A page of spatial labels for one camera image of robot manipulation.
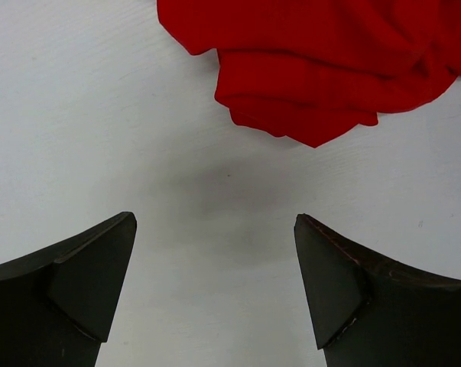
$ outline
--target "white surface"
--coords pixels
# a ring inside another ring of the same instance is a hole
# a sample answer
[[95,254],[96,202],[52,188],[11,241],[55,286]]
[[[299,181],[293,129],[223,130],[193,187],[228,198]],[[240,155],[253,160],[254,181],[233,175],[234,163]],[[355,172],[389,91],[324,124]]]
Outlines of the white surface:
[[461,82],[313,150],[235,127],[216,71],[154,0],[0,0],[0,263],[138,218],[98,366],[325,366],[298,213],[461,278]]

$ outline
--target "folded red cloth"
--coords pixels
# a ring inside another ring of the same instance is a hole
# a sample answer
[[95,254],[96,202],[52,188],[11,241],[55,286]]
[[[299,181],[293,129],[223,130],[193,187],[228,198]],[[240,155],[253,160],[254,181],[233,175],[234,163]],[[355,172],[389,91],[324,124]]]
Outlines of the folded red cloth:
[[317,147],[461,75],[461,0],[157,0],[190,54],[218,50],[237,125]]

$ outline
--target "white table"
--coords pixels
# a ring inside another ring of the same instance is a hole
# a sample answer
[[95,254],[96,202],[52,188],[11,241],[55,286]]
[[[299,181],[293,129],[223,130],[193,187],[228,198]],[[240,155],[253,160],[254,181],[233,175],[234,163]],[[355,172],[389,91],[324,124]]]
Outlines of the white table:
[[138,217],[98,366],[325,366],[298,213],[461,278],[461,81],[313,150],[235,127],[216,73],[154,0],[0,0],[0,263]]

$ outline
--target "red garment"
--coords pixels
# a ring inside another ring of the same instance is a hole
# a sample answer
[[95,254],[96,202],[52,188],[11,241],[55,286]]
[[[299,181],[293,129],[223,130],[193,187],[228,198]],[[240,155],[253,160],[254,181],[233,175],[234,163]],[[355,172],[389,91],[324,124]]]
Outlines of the red garment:
[[461,0],[157,0],[189,52],[218,50],[235,124],[312,147],[461,75]]

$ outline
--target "red fabric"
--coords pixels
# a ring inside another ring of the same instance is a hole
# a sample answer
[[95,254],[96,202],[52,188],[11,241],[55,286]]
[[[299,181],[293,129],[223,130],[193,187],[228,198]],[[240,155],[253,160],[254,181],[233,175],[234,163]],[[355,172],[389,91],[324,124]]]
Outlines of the red fabric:
[[190,54],[218,50],[237,125],[317,147],[461,76],[461,0],[157,0]]

